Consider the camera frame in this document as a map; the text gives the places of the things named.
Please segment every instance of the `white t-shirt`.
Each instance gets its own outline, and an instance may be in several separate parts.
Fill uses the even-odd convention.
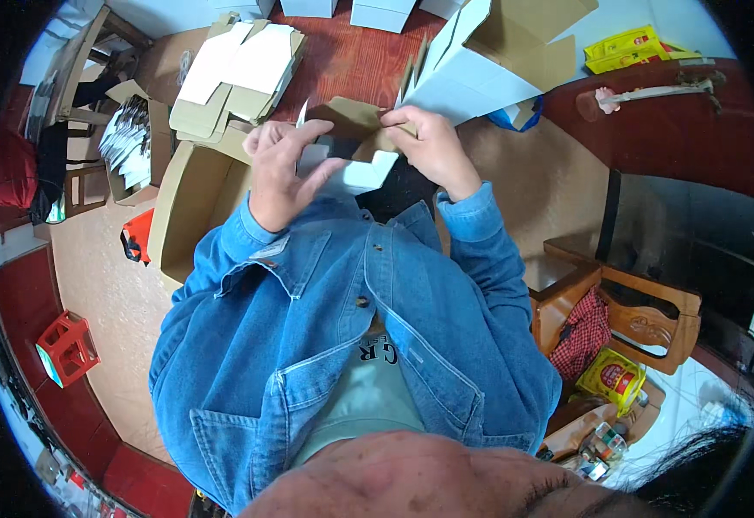
[[[388,333],[381,331],[363,336],[359,347],[352,348],[340,380],[320,410],[317,424],[292,467],[300,466],[314,453],[341,439],[389,430],[424,431],[400,371],[397,349]]]

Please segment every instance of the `shirt cuff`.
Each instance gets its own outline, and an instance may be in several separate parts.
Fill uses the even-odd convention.
[[[465,243],[488,240],[504,227],[489,181],[484,181],[478,192],[457,203],[451,202],[446,192],[438,192],[437,209],[453,239]]]
[[[225,251],[237,261],[244,261],[250,254],[261,250],[273,243],[280,234],[266,231],[250,214],[250,192],[244,195],[242,204],[238,206],[225,222],[222,229],[222,246]]]

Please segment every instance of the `finger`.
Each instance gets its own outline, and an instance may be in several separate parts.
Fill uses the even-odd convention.
[[[277,145],[283,140],[289,132],[295,131],[292,124],[267,122],[262,126],[262,133],[259,135],[259,145],[257,152],[262,152]]]
[[[313,119],[296,128],[280,141],[279,156],[284,161],[296,162],[302,155],[302,150],[313,143],[317,137],[328,133],[334,128],[334,123],[327,120]]]
[[[398,124],[405,124],[409,121],[413,122],[416,126],[419,126],[431,115],[430,112],[419,109],[417,106],[403,106],[403,108],[392,110],[386,115],[383,115],[383,117],[380,118],[380,121],[385,127],[397,126]]]
[[[247,134],[247,139],[242,142],[242,148],[251,157],[256,154],[259,148],[259,136],[262,134],[262,127],[258,126]]]
[[[420,145],[420,140],[401,128],[386,128],[385,134],[391,140],[391,143],[400,148],[407,157],[414,153],[414,150]]]
[[[327,158],[310,173],[308,178],[302,181],[299,192],[305,205],[314,199],[320,187],[324,186],[335,172],[345,167],[345,164],[346,160],[342,158]]]

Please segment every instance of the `hand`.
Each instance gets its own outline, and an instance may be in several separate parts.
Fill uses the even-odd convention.
[[[244,140],[242,147],[253,157],[250,214],[266,231],[276,233],[288,226],[313,202],[328,178],[345,165],[341,158],[328,158],[309,176],[297,177],[302,150],[333,127],[327,120],[309,120],[299,129],[288,123],[267,122]]]
[[[441,115],[403,106],[383,115],[380,119],[386,135],[403,151],[409,163],[422,172],[424,177],[446,189],[453,202],[460,202],[481,188],[481,178],[469,161],[452,123]],[[400,128],[391,128],[411,122],[418,129],[415,139]]]

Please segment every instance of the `red plastic stool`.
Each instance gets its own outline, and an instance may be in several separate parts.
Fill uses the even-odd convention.
[[[72,315],[69,310],[51,323],[35,345],[46,374],[60,388],[69,386],[101,362],[86,319]]]

